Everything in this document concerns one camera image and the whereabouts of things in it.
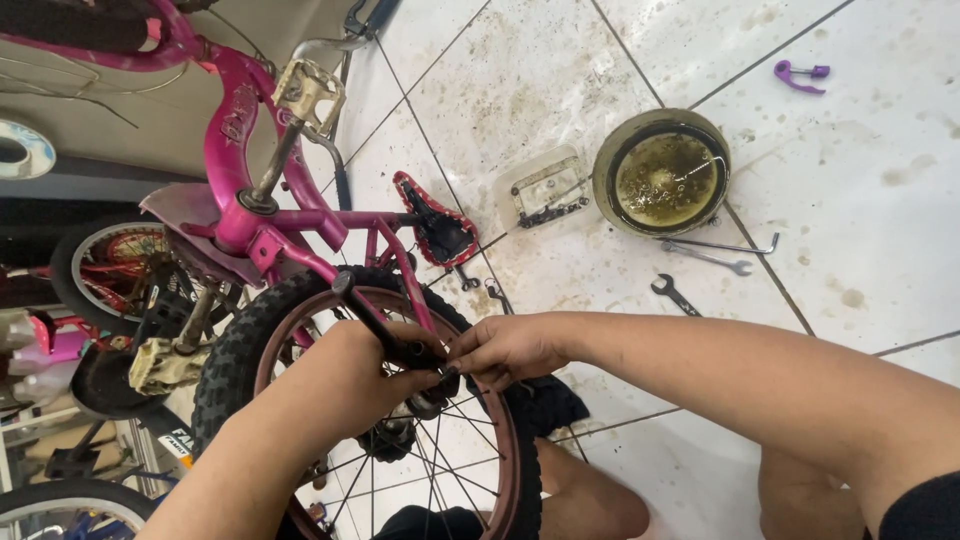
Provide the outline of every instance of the red and black saddle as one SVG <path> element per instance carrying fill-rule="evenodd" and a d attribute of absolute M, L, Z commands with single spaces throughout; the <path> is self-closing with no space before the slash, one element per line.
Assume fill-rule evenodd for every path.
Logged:
<path fill-rule="evenodd" d="M 478 235 L 472 221 L 438 203 L 403 171 L 394 174 L 394 186 L 407 211 L 420 216 L 414 237 L 427 262 L 449 268 L 476 252 Z"/>

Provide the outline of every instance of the tile floor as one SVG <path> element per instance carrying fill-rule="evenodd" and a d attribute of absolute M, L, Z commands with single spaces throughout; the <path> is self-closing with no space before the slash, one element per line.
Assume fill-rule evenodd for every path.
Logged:
<path fill-rule="evenodd" d="M 960 209 L 958 16 L 956 0 L 404 0 L 380 42 L 354 56 L 338 145 L 357 209 L 400 209 L 390 178 L 404 170 L 474 220 L 483 252 L 467 273 L 497 279 L 517 312 L 679 315 L 648 286 L 669 272 L 706 316 L 812 332 L 960 384 L 950 225 Z M 781 83 L 772 70 L 782 59 L 829 64 L 816 81 L 827 93 Z M 498 175 L 561 143 L 590 168 L 607 133 L 662 106 L 703 114 L 732 148 L 721 224 L 690 236 L 764 245 L 780 233 L 773 255 L 746 256 L 752 276 L 665 254 L 609 228 L 595 206 L 504 235 Z M 329 159 L 308 152 L 327 182 Z M 335 204 L 334 190 L 324 196 Z M 363 238 L 351 237 L 343 258 L 362 254 Z M 499 312 L 453 276 L 420 268 L 472 322 Z M 761 538 L 754 443 L 587 366 L 559 375 L 592 411 L 564 447 L 649 502 L 646 538 Z M 492 467 L 482 434 L 453 420 L 437 434 L 462 442 L 449 468 L 482 478 Z M 338 448 L 333 461 L 356 455 L 355 445 Z M 376 491 L 361 475 L 341 538 L 369 538 L 393 511 L 426 500 L 427 473 L 410 461 L 377 464 Z M 301 497 L 335 513 L 356 463 Z M 452 475 L 439 478 L 450 487 L 444 504 L 467 504 Z M 482 490 L 467 491 L 482 505 Z"/>

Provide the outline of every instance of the oil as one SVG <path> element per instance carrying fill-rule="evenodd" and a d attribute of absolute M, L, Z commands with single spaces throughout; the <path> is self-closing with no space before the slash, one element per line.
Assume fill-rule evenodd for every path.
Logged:
<path fill-rule="evenodd" d="M 671 227 L 703 210 L 717 187 L 718 158 L 685 134 L 652 135 L 632 148 L 616 171 L 614 191 L 627 217 Z"/>

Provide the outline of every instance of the allen key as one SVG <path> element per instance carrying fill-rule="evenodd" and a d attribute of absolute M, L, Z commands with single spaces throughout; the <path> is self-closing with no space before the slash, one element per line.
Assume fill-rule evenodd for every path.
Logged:
<path fill-rule="evenodd" d="M 665 238 L 670 242 L 677 244 L 690 244 L 694 246 L 704 246 L 708 248 L 718 248 L 721 250 L 731 250 L 731 251 L 742 251 L 747 253 L 759 253 L 762 255 L 770 255 L 774 253 L 774 250 L 777 249 L 777 242 L 780 240 L 780 233 L 774 233 L 774 239 L 770 242 L 770 247 L 765 250 L 755 250 L 753 248 L 741 248 L 740 246 L 724 246 L 721 244 L 711 244 L 709 242 L 698 242 L 697 240 L 684 240 L 682 238 Z"/>

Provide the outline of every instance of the pink bicycle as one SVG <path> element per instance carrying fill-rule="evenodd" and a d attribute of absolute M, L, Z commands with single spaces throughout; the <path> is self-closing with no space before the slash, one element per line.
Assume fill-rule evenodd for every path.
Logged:
<path fill-rule="evenodd" d="M 166 225 L 168 243 L 176 258 L 184 262 L 188 271 L 199 274 L 196 277 L 201 282 L 207 283 L 180 337 L 152 339 L 149 350 L 144 350 L 147 345 L 141 348 L 136 361 L 151 364 L 158 373 L 204 362 L 193 417 L 197 454 L 227 418 L 262 391 L 282 365 L 289 365 L 299 351 L 309 347 L 323 332 L 322 326 L 330 321 L 356 316 L 367 323 L 384 341 L 392 358 L 390 364 L 385 365 L 387 370 L 440 370 L 443 367 L 440 358 L 422 344 L 396 342 L 379 322 L 414 321 L 434 332 L 444 343 L 469 327 L 464 317 L 439 296 L 421 288 L 415 276 L 414 260 L 405 252 L 396 232 L 401 227 L 414 227 L 426 258 L 447 264 L 467 258 L 470 246 L 475 243 L 475 231 L 465 225 L 458 214 L 444 209 L 423 193 L 402 172 L 396 173 L 394 183 L 405 197 L 410 213 L 333 210 L 310 178 L 300 149 L 301 135 L 323 145 L 334 159 L 338 180 L 346 179 L 343 161 L 325 136 L 344 102 L 344 88 L 336 77 L 322 70 L 307 55 L 323 47 L 351 50 L 362 45 L 383 24 L 398 0 L 381 0 L 357 35 L 343 40 L 303 42 L 277 84 L 259 61 L 196 35 L 170 0 L 152 0 L 152 3 L 156 18 L 162 24 L 162 39 L 148 52 L 93 52 L 24 37 L 0 37 L 128 71 L 157 71 L 184 61 L 202 61 L 214 65 L 223 81 L 224 99 L 213 114 L 204 141 L 209 185 L 170 185 L 151 194 L 141 204 Z M 315 113 L 317 103 L 322 100 L 331 102 L 324 119 Z M 245 154 L 261 104 L 276 125 L 278 145 L 264 178 L 254 185 Z M 272 198 L 281 174 L 299 210 L 279 209 Z M 318 233 L 335 252 L 343 246 L 349 232 L 366 232 L 365 264 L 351 267 L 330 264 L 309 249 L 301 235 L 304 231 Z M 382 252 L 377 249 L 381 236 L 386 241 Z M 206 343 L 201 341 L 202 328 L 215 299 L 216 282 L 256 288 L 269 285 L 269 288 L 243 308 L 220 338 Z M 467 381 L 466 389 L 460 388 L 460 379 Z M 345 490 L 344 500 L 350 499 L 368 462 L 372 469 L 373 461 L 421 460 L 424 473 L 431 481 L 424 506 L 441 506 L 440 494 L 434 490 L 436 476 L 449 474 L 447 478 L 456 479 L 483 521 L 483 538 L 537 538 L 540 468 L 533 434 L 522 418 L 524 392 L 520 389 L 498 394 L 478 387 L 470 378 L 444 377 L 440 386 L 407 400 L 388 418 L 357 438 L 363 452 L 353 461 L 362 458 L 363 464 Z M 471 417 L 465 412 L 470 405 L 476 410 L 482 409 L 480 414 L 485 412 L 489 420 L 477 419 L 475 413 Z M 466 421 L 489 443 L 491 460 L 497 463 L 498 471 L 494 489 L 458 474 L 455 453 L 444 454 L 440 449 L 442 420 Z M 434 448 L 432 459 L 424 449 L 426 439 Z M 338 463 L 336 468 L 349 464 Z M 325 457 L 318 456 L 315 467 L 304 472 L 303 484 L 331 470 Z M 372 493 L 376 488 L 372 472 L 370 476 Z M 473 491 L 474 486 L 486 492 Z M 471 492 L 481 493 L 486 504 L 492 505 L 492 511 L 481 512 Z M 345 504 L 341 504 L 340 510 L 344 507 Z M 297 498 L 291 498 L 287 515 L 285 527 L 290 527 L 292 522 L 307 538 L 330 538 L 328 531 L 316 525 Z"/>

